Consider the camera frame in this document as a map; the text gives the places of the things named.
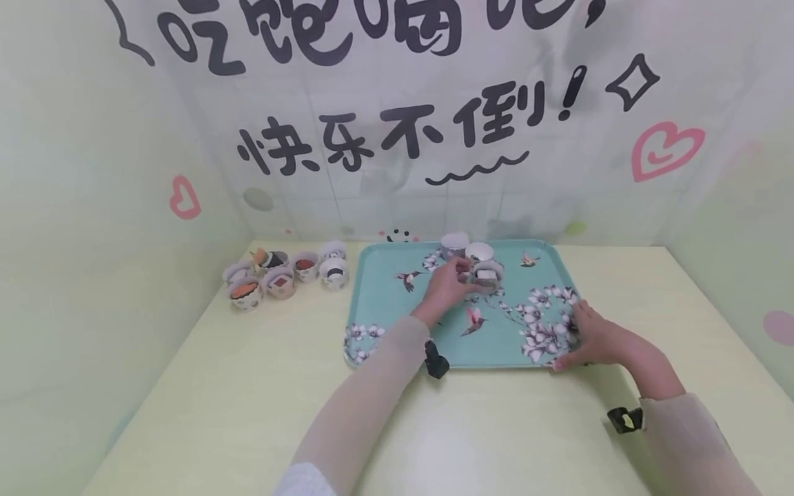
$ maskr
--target wall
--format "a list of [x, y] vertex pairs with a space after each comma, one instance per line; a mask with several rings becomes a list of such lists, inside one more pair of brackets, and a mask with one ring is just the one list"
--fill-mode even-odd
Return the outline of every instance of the wall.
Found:
[[793, 21], [794, 12], [782, 12], [757, 40], [755, 83], [715, 163], [693, 178], [668, 219], [663, 241], [794, 398], [794, 94], [786, 83], [794, 35], [785, 27]]
[[670, 251], [794, 398], [792, 132], [749, 142]]
[[118, 0], [156, 62], [141, 70], [174, 75], [258, 237], [636, 245], [702, 198], [695, 180], [754, 104], [759, 36], [790, 10], [249, 3]]
[[0, 494], [79, 494], [249, 242], [146, 67], [102, 2], [3, 4]]

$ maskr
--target hummingbird print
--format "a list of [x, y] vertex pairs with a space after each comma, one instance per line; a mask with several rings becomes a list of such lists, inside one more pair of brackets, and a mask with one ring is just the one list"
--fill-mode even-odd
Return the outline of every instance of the hummingbird print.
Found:
[[414, 290], [414, 278], [417, 275], [424, 274], [424, 272], [413, 271], [410, 274], [397, 274], [395, 279], [401, 279], [403, 281], [403, 285], [405, 286], [405, 290], [409, 293]]
[[468, 316], [468, 329], [466, 329], [465, 333], [461, 334], [461, 337], [476, 333], [485, 323], [485, 319], [483, 319], [479, 308], [472, 310], [471, 308], [466, 307], [466, 315]]
[[524, 253], [524, 255], [521, 257], [521, 267], [534, 267], [535, 264], [538, 263], [538, 260], [540, 260], [540, 257], [534, 259]]

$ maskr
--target sheer sleeve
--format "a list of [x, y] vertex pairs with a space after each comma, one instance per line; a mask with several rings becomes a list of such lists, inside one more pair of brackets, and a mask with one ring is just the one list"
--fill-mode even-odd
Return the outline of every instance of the sheer sleeve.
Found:
[[414, 317], [394, 324], [377, 350], [322, 407], [293, 466], [311, 464], [337, 496], [350, 494], [392, 410], [422, 366], [429, 338], [427, 326]]
[[757, 496], [761, 492], [694, 394], [641, 399], [653, 457], [680, 496]]

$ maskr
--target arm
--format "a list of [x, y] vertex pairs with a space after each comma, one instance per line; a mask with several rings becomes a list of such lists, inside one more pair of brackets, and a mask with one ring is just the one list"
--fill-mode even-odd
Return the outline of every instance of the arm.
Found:
[[277, 494], [353, 492], [391, 412], [425, 360], [429, 329], [474, 289], [457, 280], [468, 265], [453, 259], [439, 267], [422, 303], [384, 334], [376, 352], [331, 395], [303, 437]]
[[623, 365], [642, 396], [651, 454], [676, 494], [760, 496], [714, 418], [686, 392], [664, 353], [645, 341]]
[[573, 307], [582, 346], [561, 357], [555, 370], [586, 362], [624, 366], [637, 383], [646, 439], [674, 494], [760, 496], [703, 403], [685, 390], [664, 353], [610, 322], [587, 302]]

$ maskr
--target pink heart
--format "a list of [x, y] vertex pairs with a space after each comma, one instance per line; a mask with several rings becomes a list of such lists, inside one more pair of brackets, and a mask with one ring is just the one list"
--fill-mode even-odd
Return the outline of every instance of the pink heart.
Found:
[[[645, 172], [642, 170], [642, 149], [645, 147], [648, 139], [650, 139], [650, 137], [656, 133], [665, 134], [665, 143], [663, 145], [665, 150], [679, 141], [686, 139], [692, 140], [692, 147], [678, 160], [674, 160], [673, 162], [668, 163], [663, 167], [659, 167], [653, 171]], [[642, 181], [657, 178], [660, 175], [667, 174], [668, 172], [675, 171], [679, 167], [683, 167], [700, 150], [700, 147], [703, 146], [703, 142], [705, 140], [706, 132], [699, 128], [684, 129], [679, 133], [678, 127], [675, 125], [675, 123], [670, 121], [660, 122], [658, 124], [652, 125], [646, 129], [642, 135], [640, 135], [639, 139], [637, 139], [637, 143], [634, 144], [634, 149], [631, 151], [631, 170], [634, 173], [634, 182], [641, 183]], [[662, 165], [663, 163], [669, 162], [672, 158], [672, 153], [660, 157], [657, 156], [655, 152], [651, 152], [648, 154], [648, 163], [651, 165]]]
[[[199, 205], [199, 197], [196, 196], [196, 192], [193, 189], [193, 185], [187, 178], [183, 175], [178, 175], [174, 178], [172, 182], [172, 188], [174, 190], [174, 194], [171, 195], [171, 201], [169, 205], [171, 206], [171, 211], [182, 219], [183, 221], [189, 221], [190, 219], [195, 219], [201, 213], [201, 206]], [[183, 209], [179, 205], [184, 201], [185, 197], [182, 194], [182, 190], [187, 192], [188, 198], [191, 200], [191, 206], [188, 209]]]

